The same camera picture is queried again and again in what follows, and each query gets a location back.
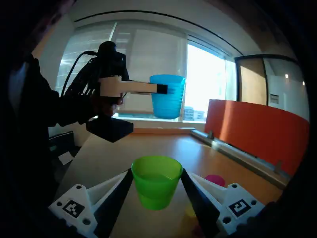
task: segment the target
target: orange partition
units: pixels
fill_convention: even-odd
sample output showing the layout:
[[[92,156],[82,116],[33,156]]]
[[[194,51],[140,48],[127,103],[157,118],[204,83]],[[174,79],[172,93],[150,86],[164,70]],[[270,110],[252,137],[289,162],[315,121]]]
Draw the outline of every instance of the orange partition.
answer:
[[[205,132],[293,175],[305,153],[309,122],[288,111],[246,102],[210,100]]]

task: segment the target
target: wooden table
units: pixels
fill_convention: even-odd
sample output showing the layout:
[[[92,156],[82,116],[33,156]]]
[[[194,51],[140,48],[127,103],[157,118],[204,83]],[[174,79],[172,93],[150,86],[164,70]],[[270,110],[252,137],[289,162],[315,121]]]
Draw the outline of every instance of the wooden table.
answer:
[[[193,138],[190,129],[135,129],[110,143],[95,135],[84,143],[71,163],[56,198],[75,184],[86,188],[108,180],[131,167],[142,156],[164,155],[178,160],[188,172],[201,177],[220,175],[226,186],[238,183],[263,204],[276,201],[282,191],[232,159]],[[195,237],[196,218],[186,215],[190,204],[180,180],[170,205],[161,211],[143,208],[134,182],[124,201],[111,237]]]

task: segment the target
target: person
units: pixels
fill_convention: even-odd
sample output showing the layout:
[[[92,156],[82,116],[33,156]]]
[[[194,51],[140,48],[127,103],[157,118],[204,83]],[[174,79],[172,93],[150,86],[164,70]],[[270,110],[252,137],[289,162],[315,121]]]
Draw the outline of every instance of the person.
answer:
[[[31,52],[74,0],[52,3],[14,51],[7,77],[8,115],[13,115],[17,128],[16,134],[13,131],[10,134],[15,135],[12,140],[19,145],[16,150],[22,153],[22,157],[14,156],[11,168],[14,178],[19,178],[21,197],[32,207],[50,205],[57,189],[51,168],[48,127],[75,122],[83,124],[100,113],[112,116],[116,108],[98,96],[59,97],[41,75],[39,61]]]

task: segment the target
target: white roller blind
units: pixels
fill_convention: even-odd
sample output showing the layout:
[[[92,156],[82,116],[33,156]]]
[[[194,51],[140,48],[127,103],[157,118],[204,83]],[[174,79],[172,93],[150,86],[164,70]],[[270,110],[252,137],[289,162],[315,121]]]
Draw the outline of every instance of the white roller blind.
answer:
[[[152,75],[172,74],[186,76],[187,35],[156,26],[150,22],[120,21],[100,23],[77,28],[68,42],[57,76],[56,90],[61,92],[64,81],[76,58],[83,51],[97,51],[99,45],[111,38],[117,51],[126,55],[131,80],[149,82]],[[70,85],[93,56],[82,56],[67,83]],[[152,114],[150,95],[128,93],[120,112]]]
[[[65,79],[73,66],[76,58],[86,50],[98,51],[99,45],[109,40],[111,31],[115,23],[106,23],[98,25],[90,25],[75,29],[73,36],[70,38],[65,48],[57,75],[56,90],[61,93]],[[67,83],[69,86],[77,73],[85,66],[85,64],[94,56],[82,56],[77,62],[71,77]]]
[[[126,54],[131,80],[149,82],[152,75],[186,76],[187,39],[184,33],[167,27],[140,23],[119,23],[113,41]],[[119,112],[152,114],[151,95],[128,93]]]

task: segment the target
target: building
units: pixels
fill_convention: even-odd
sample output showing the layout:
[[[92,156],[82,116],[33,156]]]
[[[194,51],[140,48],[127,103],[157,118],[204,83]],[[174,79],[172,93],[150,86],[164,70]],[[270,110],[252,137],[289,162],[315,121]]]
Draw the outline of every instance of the building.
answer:
[[[204,111],[194,111],[194,121],[205,121]]]
[[[184,107],[184,120],[193,121],[194,120],[194,108]]]

